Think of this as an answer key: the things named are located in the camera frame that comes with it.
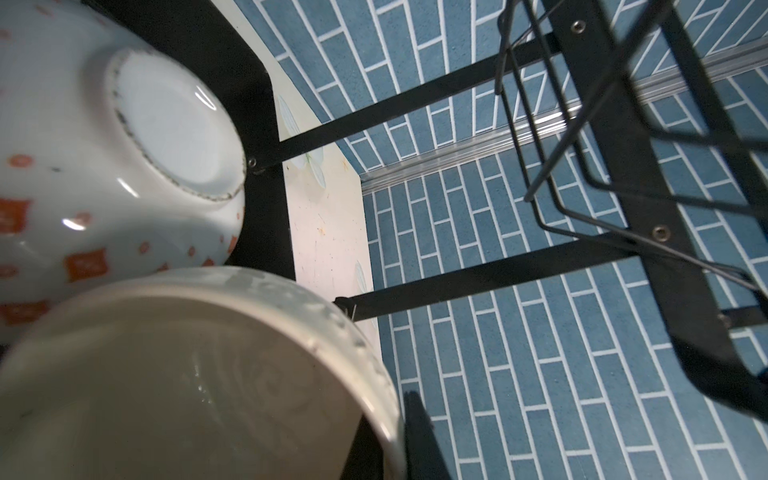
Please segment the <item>white bowl orange diamonds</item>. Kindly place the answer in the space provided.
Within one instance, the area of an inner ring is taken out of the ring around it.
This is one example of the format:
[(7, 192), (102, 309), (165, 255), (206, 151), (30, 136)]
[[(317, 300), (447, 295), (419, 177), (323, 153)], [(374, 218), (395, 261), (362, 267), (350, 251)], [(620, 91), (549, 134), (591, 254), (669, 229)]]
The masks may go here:
[(186, 66), (77, 1), (1, 5), (1, 341), (109, 283), (221, 265), (244, 149)]

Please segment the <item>cream bowl striped outside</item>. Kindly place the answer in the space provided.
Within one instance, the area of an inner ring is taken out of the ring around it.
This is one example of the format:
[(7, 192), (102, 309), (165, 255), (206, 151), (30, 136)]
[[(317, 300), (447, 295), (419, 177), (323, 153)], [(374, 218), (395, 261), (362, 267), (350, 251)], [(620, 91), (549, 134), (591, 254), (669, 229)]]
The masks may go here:
[(361, 422), (407, 474), (393, 382), (336, 305), (240, 267), (80, 294), (1, 361), (5, 479), (337, 479)]

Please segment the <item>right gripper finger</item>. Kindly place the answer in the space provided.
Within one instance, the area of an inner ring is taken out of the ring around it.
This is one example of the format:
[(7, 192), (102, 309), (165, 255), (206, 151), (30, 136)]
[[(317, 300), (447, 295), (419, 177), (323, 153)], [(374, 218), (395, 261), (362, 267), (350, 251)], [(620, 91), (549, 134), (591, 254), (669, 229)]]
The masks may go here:
[(450, 474), (440, 451), (434, 429), (417, 392), (404, 394), (407, 478), (448, 480)]

